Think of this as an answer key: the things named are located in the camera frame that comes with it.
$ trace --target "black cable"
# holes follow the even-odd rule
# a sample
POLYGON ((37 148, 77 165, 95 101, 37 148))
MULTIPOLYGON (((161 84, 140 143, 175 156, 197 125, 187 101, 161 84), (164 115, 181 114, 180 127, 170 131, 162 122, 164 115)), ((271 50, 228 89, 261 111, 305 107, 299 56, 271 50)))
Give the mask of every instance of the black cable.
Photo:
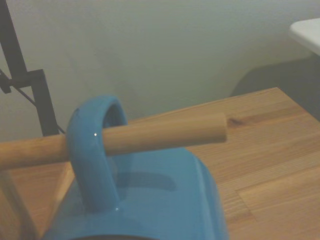
MULTIPOLYGON (((3 75, 7 80, 9 80, 9 78, 7 77, 7 75, 0 69, 0 75, 3 75)), ((31 97, 29 97, 24 91, 22 91, 21 89, 13 86, 15 90, 18 91, 18 93, 20 93, 22 96, 24 96, 30 103, 32 103, 33 106, 37 107, 36 106, 36 103, 35 101, 32 100, 31 97)), ((62 127, 60 127, 58 124, 57 124, 57 127, 59 129, 59 131, 62 133, 62 134, 65 134, 66 132, 62 129, 62 127)))
MULTIPOLYGON (((15 87, 15 86, 13 86, 13 87, 14 87, 14 89, 17 90, 22 96, 24 96, 30 103, 32 103, 33 106, 36 107, 36 103, 35 103, 35 101, 33 101, 33 100, 31 99, 31 97, 29 97, 29 96, 28 96, 24 91, 22 91, 21 89, 15 87)), ((59 131, 60 131, 61 133, 63 133, 63 134, 66 133, 66 132, 62 129, 62 127, 60 127, 58 124, 57 124, 57 127, 58 127, 58 129, 59 129, 59 131)))

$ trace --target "wood grain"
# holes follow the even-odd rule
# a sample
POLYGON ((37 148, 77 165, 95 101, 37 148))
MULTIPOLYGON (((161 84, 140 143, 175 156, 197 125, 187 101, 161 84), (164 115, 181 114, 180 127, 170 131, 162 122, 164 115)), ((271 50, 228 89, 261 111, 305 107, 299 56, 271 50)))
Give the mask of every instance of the wood grain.
MULTIPOLYGON (((102 132, 92 132, 92 136, 102 136, 106 153, 113 156, 222 143, 226 141, 226 131, 226 117, 219 113, 110 127, 102 132)), ((0 171, 69 160, 67 140, 62 134, 0 143, 0 156, 0 171)))
MULTIPOLYGON (((208 166, 216 179, 230 239, 320 239, 320 124, 279 89, 209 102, 131 123, 217 112, 224 112, 228 118, 227 143, 188 149, 208 166)), ((15 171, 18 179, 21 175, 32 179, 16 183, 39 230, 44 230, 39 222, 48 217, 52 202, 37 198, 34 205, 32 196, 48 194, 53 200, 54 183, 63 172, 62 166, 44 166, 43 174, 38 167, 15 171)))

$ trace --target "wooden dowel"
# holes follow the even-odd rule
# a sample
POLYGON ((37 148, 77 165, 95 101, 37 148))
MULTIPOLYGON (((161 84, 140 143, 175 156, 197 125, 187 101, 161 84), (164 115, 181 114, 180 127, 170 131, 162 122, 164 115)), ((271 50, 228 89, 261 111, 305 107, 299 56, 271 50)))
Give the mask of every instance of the wooden dowel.
MULTIPOLYGON (((220 143, 226 140, 224 114, 105 128, 107 155, 220 143)), ((0 171, 68 161, 66 137, 54 135, 0 143, 0 171)))

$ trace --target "white wall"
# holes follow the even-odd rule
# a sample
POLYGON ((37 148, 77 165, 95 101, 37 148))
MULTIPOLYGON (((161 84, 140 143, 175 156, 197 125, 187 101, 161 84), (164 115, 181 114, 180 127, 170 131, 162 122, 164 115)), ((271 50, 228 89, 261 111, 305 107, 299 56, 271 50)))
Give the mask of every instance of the white wall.
MULTIPOLYGON (((7 0, 29 70, 43 68, 65 128, 86 99, 130 118, 228 97, 250 70, 303 58, 291 23, 319 0, 7 0)), ((3 55, 0 67, 6 72, 3 55)), ((40 136, 34 107, 0 93, 0 140, 40 136)))

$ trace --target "white object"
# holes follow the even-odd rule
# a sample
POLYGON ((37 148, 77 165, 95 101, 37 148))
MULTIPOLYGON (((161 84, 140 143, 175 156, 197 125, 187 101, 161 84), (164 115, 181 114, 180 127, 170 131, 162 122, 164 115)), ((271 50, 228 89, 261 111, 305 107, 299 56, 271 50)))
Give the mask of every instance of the white object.
POLYGON ((301 45, 320 55, 320 18, 293 23, 289 35, 301 45))

